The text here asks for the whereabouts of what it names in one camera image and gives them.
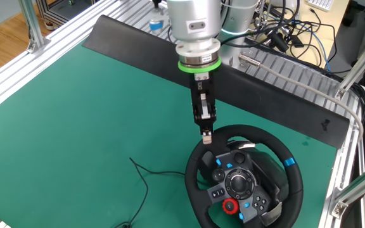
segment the green tabletop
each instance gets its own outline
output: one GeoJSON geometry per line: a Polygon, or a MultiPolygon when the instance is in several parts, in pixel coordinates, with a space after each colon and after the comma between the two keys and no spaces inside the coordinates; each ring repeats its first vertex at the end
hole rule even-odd
{"type": "MultiPolygon", "coordinates": [[[[216,106],[215,128],[253,125],[286,144],[305,188],[294,227],[317,227],[336,149],[216,106]]],[[[0,105],[0,219],[13,228],[111,228],[131,219],[146,191],[129,157],[183,172],[199,140],[189,89],[78,45],[0,105]]],[[[143,173],[150,190],[134,228],[199,227],[182,176],[143,173]]],[[[211,214],[239,227],[220,205],[211,214]]]]}

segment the black button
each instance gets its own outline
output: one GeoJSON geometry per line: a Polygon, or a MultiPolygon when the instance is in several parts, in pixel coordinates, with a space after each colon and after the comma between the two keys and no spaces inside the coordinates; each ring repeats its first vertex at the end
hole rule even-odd
{"type": "Polygon", "coordinates": [[[223,170],[219,169],[219,168],[218,169],[215,169],[212,172],[212,178],[216,182],[221,182],[225,178],[225,172],[223,170]]]}
{"type": "Polygon", "coordinates": [[[233,191],[237,193],[245,193],[248,187],[246,179],[240,175],[234,177],[231,181],[233,191]]]}
{"type": "Polygon", "coordinates": [[[225,204],[225,208],[228,210],[228,211],[233,211],[233,209],[234,209],[234,205],[233,205],[233,203],[232,202],[227,202],[226,204],[225,204]]]}
{"type": "Polygon", "coordinates": [[[242,164],[243,162],[245,162],[246,156],[240,152],[237,152],[236,154],[234,154],[234,160],[235,162],[242,164]]]}

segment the black cable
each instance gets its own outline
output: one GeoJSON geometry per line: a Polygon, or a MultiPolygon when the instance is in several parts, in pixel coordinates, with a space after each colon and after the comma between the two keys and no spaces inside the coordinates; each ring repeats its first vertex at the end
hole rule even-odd
{"type": "Polygon", "coordinates": [[[170,27],[169,27],[169,29],[167,31],[167,37],[169,38],[170,42],[172,42],[171,36],[170,36],[170,31],[171,31],[171,25],[170,25],[170,27]]]}
{"type": "MultiPolygon", "coordinates": [[[[300,20],[295,20],[296,23],[305,23],[303,21],[300,20]]],[[[319,25],[319,26],[328,26],[332,28],[333,31],[333,45],[335,47],[335,53],[333,54],[333,56],[331,58],[328,59],[328,63],[336,56],[337,54],[337,45],[336,45],[336,29],[333,25],[328,25],[328,24],[322,24],[322,23],[316,23],[316,22],[307,22],[307,23],[311,23],[314,25],[319,25]]]]}
{"type": "Polygon", "coordinates": [[[263,30],[258,30],[258,31],[255,31],[255,32],[247,32],[245,34],[241,34],[241,35],[235,35],[235,36],[232,36],[224,41],[221,42],[221,45],[224,45],[226,44],[227,42],[229,41],[232,41],[234,39],[237,39],[237,38],[240,38],[240,37],[246,37],[248,35],[257,35],[257,34],[263,34],[263,33],[266,33],[266,32],[270,32],[270,31],[273,31],[273,30],[276,30],[276,29],[279,29],[281,28],[282,26],[284,25],[288,25],[294,18],[295,18],[295,15],[298,14],[299,12],[299,8],[300,8],[300,0],[297,0],[297,8],[295,10],[295,13],[294,15],[289,19],[289,20],[283,20],[284,23],[283,24],[279,24],[277,27],[274,27],[274,28],[266,28],[266,29],[263,29],[263,30]]]}
{"type": "Polygon", "coordinates": [[[140,176],[140,178],[142,179],[143,183],[146,186],[146,193],[144,194],[144,198],[142,203],[140,204],[139,209],[137,210],[137,212],[133,215],[131,221],[126,221],[126,222],[122,222],[119,225],[115,226],[114,228],[118,228],[118,227],[122,227],[122,228],[132,228],[132,222],[133,220],[136,218],[136,216],[139,214],[140,210],[142,209],[144,202],[146,201],[147,195],[149,193],[149,185],[147,185],[147,182],[145,181],[145,179],[143,178],[142,174],[140,173],[139,169],[138,169],[138,164],[136,164],[136,162],[134,162],[134,160],[132,158],[129,158],[131,160],[131,162],[133,163],[134,167],[136,168],[136,171],[138,171],[138,174],[140,176]]]}
{"type": "Polygon", "coordinates": [[[319,25],[315,31],[315,32],[317,32],[321,28],[322,21],[321,21],[320,17],[317,15],[317,13],[314,11],[314,9],[310,8],[309,11],[313,12],[315,14],[317,20],[319,20],[319,25]]]}
{"type": "MultiPolygon", "coordinates": [[[[301,34],[301,32],[302,32],[302,31],[304,31],[304,30],[299,30],[297,35],[301,34]]],[[[311,46],[312,46],[312,44],[311,44],[311,43],[312,43],[312,32],[311,32],[311,36],[309,37],[309,43],[308,43],[308,44],[304,44],[305,46],[307,46],[307,48],[306,48],[306,49],[305,49],[305,50],[304,50],[304,51],[303,51],[300,55],[295,56],[295,55],[292,53],[292,47],[293,47],[293,46],[291,46],[291,47],[290,47],[290,52],[291,52],[291,54],[292,54],[294,57],[299,58],[299,57],[301,57],[302,55],[304,55],[304,54],[308,51],[309,47],[311,47],[311,46]]]]}
{"type": "Polygon", "coordinates": [[[341,71],[341,72],[332,72],[332,73],[346,73],[346,72],[349,72],[349,71],[351,71],[352,69],[348,69],[348,70],[343,70],[343,71],[341,71]]]}
{"type": "Polygon", "coordinates": [[[240,44],[231,44],[231,43],[226,43],[226,45],[231,46],[231,47],[235,47],[235,48],[252,48],[252,47],[256,47],[259,45],[263,45],[263,43],[265,41],[268,41],[270,38],[265,38],[264,40],[260,41],[260,42],[255,42],[254,44],[247,44],[247,45],[240,45],[240,44]]]}
{"type": "MultiPolygon", "coordinates": [[[[228,5],[231,5],[231,0],[228,0],[227,2],[228,5]]],[[[226,9],[226,14],[225,14],[225,19],[223,19],[223,22],[222,22],[222,28],[223,26],[225,26],[225,23],[226,23],[226,20],[227,20],[227,15],[229,14],[229,10],[231,8],[229,6],[227,6],[227,9],[226,9]]]]}
{"type": "MultiPolygon", "coordinates": [[[[290,46],[290,51],[291,51],[291,54],[292,54],[292,55],[294,55],[294,54],[292,53],[292,50],[291,50],[291,48],[293,47],[293,45],[294,45],[294,44],[291,44],[291,46],[290,46]]],[[[322,56],[321,56],[321,52],[319,51],[319,48],[317,48],[317,47],[316,47],[315,45],[313,45],[313,44],[304,44],[304,46],[313,47],[313,48],[315,48],[315,49],[316,49],[316,51],[317,51],[317,53],[318,53],[318,55],[319,55],[319,64],[317,64],[316,66],[317,66],[317,67],[321,66],[321,64],[322,64],[322,56]]]]}
{"type": "MultiPolygon", "coordinates": [[[[177,171],[163,171],[163,172],[154,172],[151,170],[148,170],[147,168],[144,168],[143,166],[137,164],[132,158],[129,158],[130,161],[133,163],[134,167],[136,168],[136,171],[138,171],[138,174],[140,176],[140,178],[142,179],[144,185],[146,186],[146,193],[144,194],[144,198],[142,203],[139,206],[139,209],[137,210],[137,212],[134,214],[134,216],[132,217],[132,219],[130,221],[125,221],[125,222],[121,222],[118,225],[116,225],[114,228],[132,228],[132,222],[133,220],[136,218],[136,216],[139,214],[139,212],[141,211],[144,202],[146,201],[147,195],[149,193],[149,185],[147,185],[146,180],[144,179],[144,177],[142,176],[142,174],[140,173],[139,168],[143,169],[144,171],[148,172],[149,174],[178,174],[178,175],[182,175],[185,176],[185,173],[183,172],[177,172],[177,171]]],[[[198,180],[198,183],[203,184],[203,185],[208,185],[208,183],[204,183],[198,180]]]]}

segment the wire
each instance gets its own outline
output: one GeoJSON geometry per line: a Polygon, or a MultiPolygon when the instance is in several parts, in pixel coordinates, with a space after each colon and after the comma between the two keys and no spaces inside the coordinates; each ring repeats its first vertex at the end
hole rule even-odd
{"type": "Polygon", "coordinates": [[[263,43],[265,41],[268,41],[270,38],[265,38],[264,40],[260,41],[260,42],[255,42],[254,44],[249,44],[249,45],[240,45],[240,44],[231,44],[231,43],[227,43],[226,45],[231,46],[231,47],[235,47],[235,48],[253,48],[259,45],[263,45],[263,43]]]}
{"type": "MultiPolygon", "coordinates": [[[[228,0],[227,1],[227,4],[230,5],[231,4],[231,0],[228,0]]],[[[226,23],[226,20],[227,20],[227,16],[229,14],[229,10],[230,10],[230,8],[227,8],[226,9],[225,19],[223,19],[223,22],[222,22],[222,28],[223,28],[223,26],[225,26],[225,23],[226,23]]]]}
{"type": "Polygon", "coordinates": [[[144,185],[146,186],[146,193],[144,194],[144,198],[142,203],[140,204],[139,209],[137,210],[137,212],[133,215],[131,221],[126,221],[126,222],[122,222],[119,225],[115,226],[114,228],[118,228],[118,227],[125,227],[125,228],[131,228],[132,227],[132,222],[133,220],[136,218],[136,216],[139,214],[140,210],[142,209],[144,202],[146,201],[147,195],[149,193],[149,185],[147,185],[147,182],[145,181],[145,179],[143,178],[142,174],[140,173],[138,166],[140,167],[140,165],[136,164],[136,162],[134,162],[134,160],[132,158],[129,158],[131,160],[131,162],[133,163],[134,167],[136,168],[136,171],[138,171],[138,174],[140,176],[140,178],[142,179],[144,185]]]}
{"type": "Polygon", "coordinates": [[[172,42],[171,36],[170,36],[170,31],[171,31],[171,25],[170,25],[170,27],[169,27],[169,29],[167,31],[167,37],[169,38],[170,42],[172,42]]]}
{"type": "Polygon", "coordinates": [[[257,2],[253,6],[246,6],[246,7],[244,7],[244,6],[231,6],[230,4],[225,4],[224,2],[221,1],[221,5],[226,6],[228,8],[239,9],[239,10],[248,10],[248,9],[256,7],[258,4],[259,4],[259,2],[257,2]]]}
{"type": "MultiPolygon", "coordinates": [[[[147,168],[144,168],[143,166],[137,164],[132,158],[129,158],[130,161],[133,163],[134,167],[136,168],[136,171],[138,171],[138,174],[140,176],[140,179],[142,179],[144,185],[146,186],[146,193],[144,194],[144,198],[143,198],[143,201],[142,203],[140,204],[139,206],[139,209],[137,210],[137,212],[134,214],[134,216],[132,217],[132,219],[130,221],[125,221],[125,222],[121,222],[119,223],[118,225],[116,225],[114,228],[119,228],[119,227],[122,227],[122,228],[132,228],[132,222],[133,220],[136,218],[136,216],[139,214],[139,212],[141,211],[143,205],[144,205],[144,202],[146,201],[146,198],[147,198],[147,195],[149,193],[149,185],[147,185],[147,182],[146,180],[143,178],[139,168],[143,169],[144,171],[148,172],[149,174],[177,174],[177,175],[182,175],[182,176],[185,176],[185,173],[183,172],[177,172],[177,171],[163,171],[163,172],[154,172],[154,171],[151,171],[151,170],[148,170],[147,168]]],[[[204,182],[201,182],[198,180],[198,183],[200,184],[203,184],[203,185],[206,185],[208,186],[208,183],[204,183],[204,182]]]]}
{"type": "Polygon", "coordinates": [[[324,46],[321,42],[321,40],[319,39],[319,37],[314,33],[312,32],[311,30],[309,30],[305,25],[302,25],[301,23],[299,23],[301,26],[305,27],[309,32],[311,32],[311,34],[317,39],[317,41],[320,43],[321,47],[322,47],[322,50],[323,50],[323,57],[324,57],[324,60],[326,62],[326,66],[328,67],[328,71],[330,72],[330,66],[329,66],[329,61],[328,61],[328,58],[326,57],[326,51],[324,49],[324,46]]]}
{"type": "Polygon", "coordinates": [[[332,72],[332,73],[346,73],[346,72],[349,72],[349,71],[351,71],[352,69],[348,69],[348,70],[343,70],[343,71],[341,71],[341,72],[332,72]]]}
{"type": "Polygon", "coordinates": [[[322,50],[323,50],[323,57],[324,57],[324,60],[325,60],[325,62],[326,62],[326,66],[328,67],[328,71],[329,72],[331,72],[331,70],[330,70],[330,66],[329,66],[329,61],[328,61],[328,58],[326,57],[326,51],[325,51],[325,49],[324,49],[324,46],[323,46],[323,44],[322,44],[322,42],[321,42],[321,40],[319,39],[319,37],[312,31],[312,30],[310,30],[309,28],[307,28],[304,24],[303,24],[303,22],[300,22],[300,21],[295,21],[295,23],[296,24],[299,24],[299,25],[301,25],[301,26],[303,26],[308,32],[310,32],[316,39],[317,39],[317,41],[320,43],[320,45],[321,45],[321,47],[322,47],[322,50]]]}
{"type": "Polygon", "coordinates": [[[317,89],[314,89],[312,87],[309,87],[307,85],[304,85],[303,83],[297,82],[296,80],[293,80],[293,79],[287,78],[285,76],[282,76],[280,73],[277,73],[274,70],[271,70],[270,68],[266,67],[263,64],[260,64],[259,67],[260,68],[263,68],[264,70],[268,71],[269,73],[271,73],[271,74],[273,74],[273,75],[275,75],[275,76],[277,76],[277,77],[279,77],[279,78],[281,78],[283,80],[286,80],[288,82],[291,82],[291,83],[295,84],[296,86],[300,86],[300,87],[303,87],[304,89],[307,89],[307,90],[309,90],[311,92],[314,92],[317,95],[320,95],[320,96],[322,96],[322,97],[324,97],[324,98],[332,101],[336,105],[344,108],[347,112],[349,112],[353,116],[354,120],[357,122],[357,124],[359,126],[359,137],[358,137],[357,142],[359,142],[362,139],[362,135],[363,135],[363,132],[364,132],[364,128],[363,128],[362,122],[359,119],[359,117],[357,116],[357,114],[355,114],[355,112],[353,110],[351,110],[348,106],[346,106],[342,102],[338,101],[337,99],[332,98],[331,96],[328,96],[328,95],[326,95],[325,93],[323,93],[321,91],[318,91],[317,89]]]}
{"type": "MultiPolygon", "coordinates": [[[[292,55],[294,55],[293,53],[292,53],[292,50],[291,50],[291,48],[294,46],[294,44],[291,44],[291,47],[290,47],[290,51],[291,51],[291,54],[292,55]]],[[[321,56],[321,52],[319,51],[319,48],[317,48],[315,45],[313,45],[313,44],[304,44],[304,46],[308,46],[308,47],[313,47],[313,48],[315,48],[316,49],[316,51],[317,51],[317,53],[318,53],[318,55],[319,55],[319,63],[316,65],[317,67],[319,67],[321,64],[322,64],[322,56],[321,56]]]]}
{"type": "Polygon", "coordinates": [[[227,42],[229,41],[233,41],[234,39],[237,39],[237,38],[240,38],[240,37],[246,37],[248,35],[257,35],[257,34],[263,34],[263,33],[266,33],[266,32],[270,32],[270,31],[273,31],[273,30],[276,30],[276,29],[279,29],[281,28],[282,26],[284,25],[288,25],[292,20],[294,20],[295,18],[295,15],[298,14],[299,12],[299,8],[300,8],[300,0],[297,0],[297,8],[295,10],[295,14],[289,19],[289,20],[284,20],[285,22],[283,24],[279,24],[277,25],[277,27],[274,27],[274,28],[267,28],[267,29],[263,29],[263,30],[258,30],[258,31],[255,31],[255,32],[247,32],[245,34],[240,34],[240,35],[235,35],[235,36],[232,36],[224,41],[221,42],[221,45],[224,45],[226,44],[227,42]]]}

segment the blue stripe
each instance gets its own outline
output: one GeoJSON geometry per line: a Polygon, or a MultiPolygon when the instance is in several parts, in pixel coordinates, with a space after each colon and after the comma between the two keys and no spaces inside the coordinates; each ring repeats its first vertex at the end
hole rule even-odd
{"type": "Polygon", "coordinates": [[[158,23],[151,23],[151,22],[150,22],[149,26],[150,26],[150,29],[151,29],[152,31],[154,31],[154,30],[158,30],[158,29],[163,28],[163,22],[158,22],[158,23]]]}
{"type": "Polygon", "coordinates": [[[294,158],[289,158],[283,162],[284,167],[290,167],[292,165],[296,164],[294,158]]]}

